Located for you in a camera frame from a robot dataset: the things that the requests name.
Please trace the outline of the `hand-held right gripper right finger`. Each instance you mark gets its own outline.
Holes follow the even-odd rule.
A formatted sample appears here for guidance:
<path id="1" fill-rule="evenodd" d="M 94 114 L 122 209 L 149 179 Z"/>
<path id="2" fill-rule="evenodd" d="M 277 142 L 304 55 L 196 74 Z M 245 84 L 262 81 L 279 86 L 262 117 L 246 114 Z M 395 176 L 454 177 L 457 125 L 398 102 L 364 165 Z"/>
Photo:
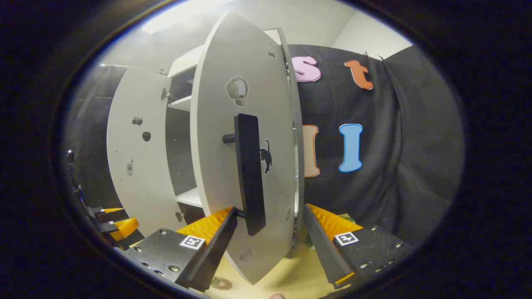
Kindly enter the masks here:
<path id="1" fill-rule="evenodd" d="M 399 265 L 412 252 L 409 243 L 378 225 L 361 227 L 306 204 L 303 221 L 325 276 L 334 288 L 361 288 Z"/>

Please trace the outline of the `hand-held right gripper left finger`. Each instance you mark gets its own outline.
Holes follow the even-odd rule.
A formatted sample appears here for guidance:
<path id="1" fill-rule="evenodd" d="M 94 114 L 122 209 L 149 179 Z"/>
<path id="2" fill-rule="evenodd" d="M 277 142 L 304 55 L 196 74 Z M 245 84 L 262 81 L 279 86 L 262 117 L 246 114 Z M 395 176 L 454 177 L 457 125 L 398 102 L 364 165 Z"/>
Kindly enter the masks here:
<path id="1" fill-rule="evenodd" d="M 160 228 L 123 256 L 166 284 L 204 292 L 237 227 L 238 210 L 228 207 L 179 231 Z"/>

